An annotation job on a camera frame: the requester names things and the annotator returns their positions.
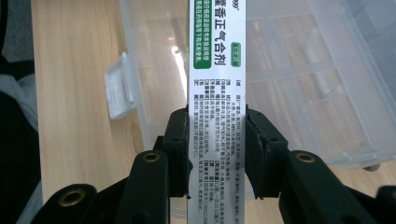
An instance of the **plastic storage box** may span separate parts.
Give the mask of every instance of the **plastic storage box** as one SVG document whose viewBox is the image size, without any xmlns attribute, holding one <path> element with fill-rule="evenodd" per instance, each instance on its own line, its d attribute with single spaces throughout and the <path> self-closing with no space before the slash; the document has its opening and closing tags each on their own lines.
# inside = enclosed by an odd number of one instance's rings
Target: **plastic storage box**
<svg viewBox="0 0 396 224">
<path fill-rule="evenodd" d="M 187 103 L 187 0 L 120 0 L 145 148 Z M 247 1 L 247 102 L 329 164 L 396 159 L 396 1 Z"/>
</svg>

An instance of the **green label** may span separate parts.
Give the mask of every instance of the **green label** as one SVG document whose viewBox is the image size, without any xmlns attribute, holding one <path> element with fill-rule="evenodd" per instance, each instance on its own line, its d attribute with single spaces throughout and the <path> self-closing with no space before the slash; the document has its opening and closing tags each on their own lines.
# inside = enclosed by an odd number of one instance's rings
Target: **green label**
<svg viewBox="0 0 396 224">
<path fill-rule="evenodd" d="M 231 44 L 231 65 L 233 67 L 240 67 L 241 66 L 241 44 L 239 43 L 232 43 Z"/>
<path fill-rule="evenodd" d="M 195 0 L 194 12 L 194 68 L 211 66 L 212 0 Z"/>
</svg>

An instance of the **wooden surface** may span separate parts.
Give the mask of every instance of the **wooden surface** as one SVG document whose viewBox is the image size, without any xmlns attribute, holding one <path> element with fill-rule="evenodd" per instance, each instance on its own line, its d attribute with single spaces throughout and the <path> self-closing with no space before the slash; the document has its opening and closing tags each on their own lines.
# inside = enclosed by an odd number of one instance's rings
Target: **wooden surface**
<svg viewBox="0 0 396 224">
<path fill-rule="evenodd" d="M 147 1 L 136 3 L 143 6 Z M 142 24 L 142 21 L 144 17 L 155 21 L 167 12 L 161 6 L 151 7 L 152 10 L 150 6 L 145 8 L 148 10 L 136 12 L 141 20 L 135 20 L 140 24 L 140 37 L 159 38 L 148 32 L 148 28 L 156 24 Z M 44 201 L 58 189 L 74 183 L 92 184 L 101 190 L 127 176 L 136 152 L 143 150 L 137 114 L 110 120 L 107 112 L 104 72 L 126 50 L 119 2 L 33 0 L 32 10 Z M 173 28 L 183 27 L 178 20 L 173 23 L 176 24 Z M 167 35 L 171 29 L 168 25 L 154 28 Z M 182 39 L 185 37 L 169 39 L 169 49 L 178 46 L 182 50 L 185 43 L 177 42 Z M 138 52 L 147 52 L 145 46 L 157 48 L 149 40 L 146 42 Z M 141 84 L 145 87 L 144 97 L 162 94 L 157 87 L 163 86 L 162 83 L 149 82 L 149 76 L 162 72 L 160 68 L 177 69 L 169 65 L 170 59 L 163 59 L 166 62 L 163 66 L 161 58 L 153 59 L 157 60 L 155 63 L 144 59 L 147 58 L 137 59 Z M 180 94 L 183 92 L 178 86 L 175 93 L 178 98 L 172 106 L 185 104 L 178 100 L 183 98 Z M 170 105 L 160 105 L 161 109 L 155 105 L 145 106 L 152 113 L 148 121 L 163 122 L 166 118 L 158 113 L 173 110 Z M 381 185 L 396 185 L 396 161 L 384 163 L 373 173 L 332 170 L 346 185 L 372 196 Z M 281 222 L 277 199 L 247 203 L 246 223 Z M 185 220 L 173 218 L 172 223 L 185 223 Z"/>
</svg>

